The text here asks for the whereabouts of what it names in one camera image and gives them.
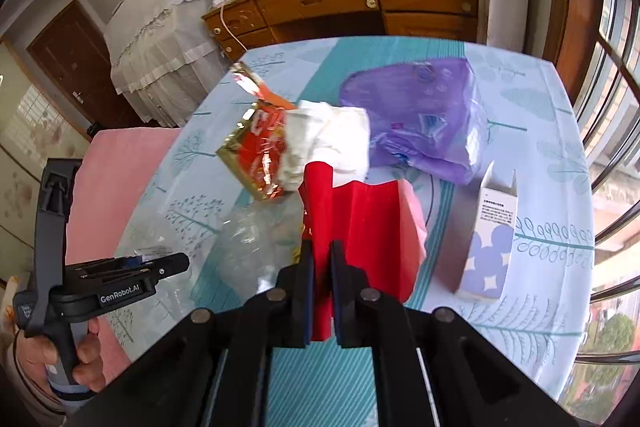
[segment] finger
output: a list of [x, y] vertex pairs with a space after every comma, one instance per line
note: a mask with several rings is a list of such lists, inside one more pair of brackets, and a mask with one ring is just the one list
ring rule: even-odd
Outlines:
[[89, 323], [87, 324], [90, 333], [95, 333], [96, 335], [100, 333], [100, 322], [97, 317], [89, 319]]
[[81, 363], [74, 369], [76, 382], [89, 386], [90, 383], [102, 376], [102, 359], [98, 358], [89, 363]]
[[88, 333], [78, 344], [78, 358], [81, 362], [89, 363], [100, 357], [100, 340], [98, 335]]
[[100, 375], [96, 380], [90, 382], [87, 387], [94, 391], [94, 393], [100, 393], [100, 391], [107, 387], [107, 381], [104, 375]]
[[43, 335], [29, 339], [23, 337], [21, 343], [21, 352], [27, 362], [55, 364], [58, 361], [56, 346]]

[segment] metal screw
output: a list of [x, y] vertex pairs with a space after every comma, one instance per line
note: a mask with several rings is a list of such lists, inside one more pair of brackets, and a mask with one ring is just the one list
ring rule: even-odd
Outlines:
[[282, 288], [272, 288], [267, 292], [267, 298], [271, 302], [283, 301], [286, 296], [287, 296], [287, 292], [284, 291]]
[[363, 301], [375, 302], [380, 299], [380, 292], [375, 288], [364, 288], [360, 292], [360, 298]]
[[191, 322], [194, 324], [204, 324], [211, 318], [211, 312], [206, 308], [198, 308], [191, 312]]
[[450, 308], [438, 308], [433, 314], [440, 322], [453, 322], [453, 319], [456, 318]]

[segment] wooden desk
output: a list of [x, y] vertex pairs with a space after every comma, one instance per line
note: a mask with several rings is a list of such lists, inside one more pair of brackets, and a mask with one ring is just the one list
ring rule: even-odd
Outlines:
[[[248, 49], [280, 42], [348, 35], [408, 35], [476, 40], [478, 0], [233, 0], [230, 31]], [[203, 16], [232, 59], [244, 50], [227, 32], [220, 9]]]

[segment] tree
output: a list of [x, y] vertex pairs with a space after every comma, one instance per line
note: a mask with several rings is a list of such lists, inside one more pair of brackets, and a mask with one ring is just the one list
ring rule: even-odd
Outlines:
[[598, 333], [593, 346], [596, 353], [618, 353], [631, 347], [636, 334], [634, 322], [622, 313], [616, 313]]
[[607, 419], [615, 404], [616, 394], [612, 389], [598, 391], [597, 394], [574, 401], [570, 409], [575, 416], [601, 424]]
[[623, 365], [590, 365], [584, 374], [584, 380], [597, 386], [610, 385], [623, 370]]

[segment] white cable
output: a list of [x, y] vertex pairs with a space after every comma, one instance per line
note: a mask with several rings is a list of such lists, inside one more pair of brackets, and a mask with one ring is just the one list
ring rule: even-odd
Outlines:
[[248, 49], [245, 47], [245, 45], [244, 45], [244, 44], [242, 44], [242, 42], [240, 42], [240, 41], [238, 40], [238, 37], [236, 37], [235, 35], [233, 35], [233, 33], [231, 32], [231, 30], [228, 28], [228, 26], [226, 26], [225, 19], [224, 19], [224, 17], [223, 17], [223, 13], [224, 13], [224, 11], [225, 11], [225, 5], [223, 4], [223, 5], [220, 7], [220, 20], [222, 21], [222, 25], [225, 27], [225, 30], [229, 33], [229, 35], [231, 35], [231, 36], [232, 36], [232, 37], [233, 37], [233, 38], [238, 42], [238, 44], [240, 44], [240, 45], [244, 48], [244, 50], [247, 52], [247, 51], [248, 51]]

